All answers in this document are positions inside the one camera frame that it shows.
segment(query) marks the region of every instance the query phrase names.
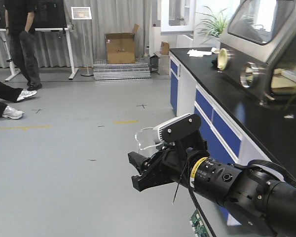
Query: man in black shirt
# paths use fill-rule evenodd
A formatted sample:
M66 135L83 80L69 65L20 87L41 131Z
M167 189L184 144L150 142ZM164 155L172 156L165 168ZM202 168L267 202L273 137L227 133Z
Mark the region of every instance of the man in black shirt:
M6 32L10 36L10 53L14 64L28 81L28 90L42 87L34 55L33 21L36 0L5 0Z

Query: potted plant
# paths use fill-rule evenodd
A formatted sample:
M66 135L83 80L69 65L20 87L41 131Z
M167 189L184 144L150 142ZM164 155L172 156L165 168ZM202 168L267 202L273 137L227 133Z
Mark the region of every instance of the potted plant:
M201 28L198 32L205 36L205 40L202 42L205 43L213 38L219 38L225 27L227 26L228 19L224 16L223 12L227 9L223 9L219 11L217 14L213 13L213 11L208 6L204 6L209 10L210 13L202 13L202 15L206 16L206 18L201 19L201 22L197 25Z

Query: black shirt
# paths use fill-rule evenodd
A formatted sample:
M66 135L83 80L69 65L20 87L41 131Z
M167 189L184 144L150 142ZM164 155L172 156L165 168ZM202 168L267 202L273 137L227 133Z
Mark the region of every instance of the black shirt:
M5 9L8 11L9 33L18 35L24 31L28 13L36 10L36 0L4 0ZM32 24L29 32L35 33Z

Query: black pants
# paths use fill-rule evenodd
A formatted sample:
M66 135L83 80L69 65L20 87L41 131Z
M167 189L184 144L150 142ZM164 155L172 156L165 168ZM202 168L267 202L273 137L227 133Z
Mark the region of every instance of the black pants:
M38 63L34 54L35 36L22 31L10 36L10 54L14 64L31 85L40 85Z
M0 99L16 102L22 90L22 88L12 88L0 82ZM3 111L5 110L6 106L7 105L5 103L0 102L0 117L2 117Z

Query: white sneaker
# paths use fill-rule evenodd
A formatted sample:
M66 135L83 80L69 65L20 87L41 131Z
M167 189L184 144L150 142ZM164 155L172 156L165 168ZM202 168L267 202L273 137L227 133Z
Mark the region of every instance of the white sneaker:
M23 111L16 110L15 108L12 108L10 106L6 106L2 117L4 118L10 118L10 119L19 119L20 117L23 116Z
M21 101L21 100L24 100L26 98L29 98L29 97L32 97L33 95L35 95L37 93L36 90L22 90L19 97L16 99L16 101Z

